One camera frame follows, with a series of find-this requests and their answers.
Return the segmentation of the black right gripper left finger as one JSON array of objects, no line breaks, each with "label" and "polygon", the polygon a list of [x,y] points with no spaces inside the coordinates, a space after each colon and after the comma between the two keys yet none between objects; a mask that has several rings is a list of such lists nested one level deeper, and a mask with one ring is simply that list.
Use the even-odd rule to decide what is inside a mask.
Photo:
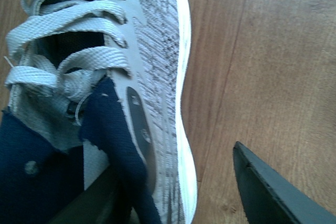
[{"label": "black right gripper left finger", "polygon": [[98,179],[50,223],[128,223],[131,204],[113,167]]}]

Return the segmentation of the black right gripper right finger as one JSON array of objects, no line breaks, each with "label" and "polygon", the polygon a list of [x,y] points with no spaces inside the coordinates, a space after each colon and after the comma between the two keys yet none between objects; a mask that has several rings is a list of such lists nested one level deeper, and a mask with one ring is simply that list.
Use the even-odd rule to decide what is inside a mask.
[{"label": "black right gripper right finger", "polygon": [[299,191],[241,142],[234,145],[233,161],[249,223],[335,223],[335,215]]}]

